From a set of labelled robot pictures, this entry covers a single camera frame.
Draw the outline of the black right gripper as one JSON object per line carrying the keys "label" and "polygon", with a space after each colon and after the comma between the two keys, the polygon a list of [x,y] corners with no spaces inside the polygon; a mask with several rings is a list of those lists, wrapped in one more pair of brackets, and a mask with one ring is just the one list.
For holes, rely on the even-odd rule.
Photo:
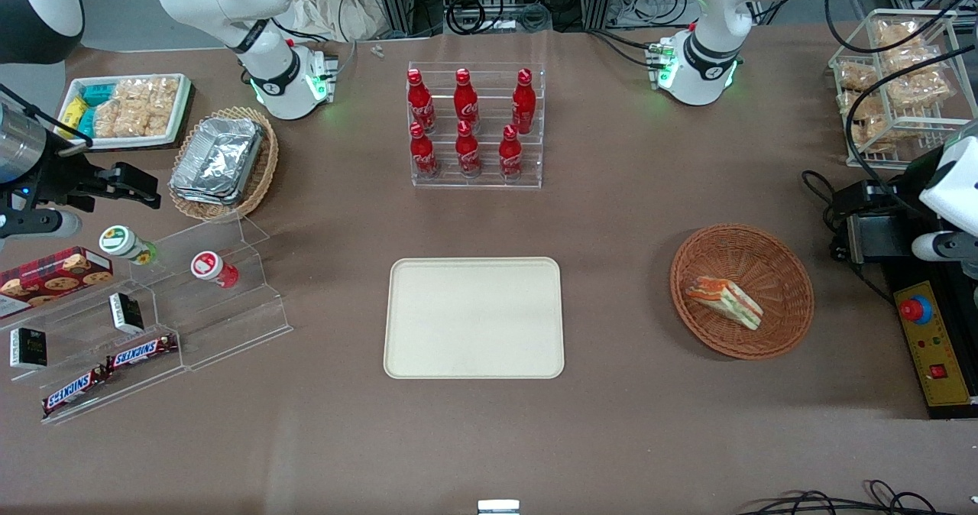
{"label": "black right gripper", "polygon": [[141,168],[118,162],[109,168],[92,164],[83,153],[62,156],[71,145],[52,131],[45,131],[44,152],[27,180],[27,206],[48,204],[70,206],[81,212],[93,212],[95,197],[128,199],[154,211],[161,206],[157,194],[158,180]]}

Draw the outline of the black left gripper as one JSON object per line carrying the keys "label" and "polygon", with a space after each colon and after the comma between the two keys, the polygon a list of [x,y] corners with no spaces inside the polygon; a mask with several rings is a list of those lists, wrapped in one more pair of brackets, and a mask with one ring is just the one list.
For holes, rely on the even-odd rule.
{"label": "black left gripper", "polygon": [[[902,200],[902,216],[909,222],[933,225],[934,213],[920,202],[919,196],[934,175],[934,166],[907,166],[895,175],[889,185]],[[834,192],[834,215],[889,212],[895,205],[888,185],[878,180],[860,180]]]}

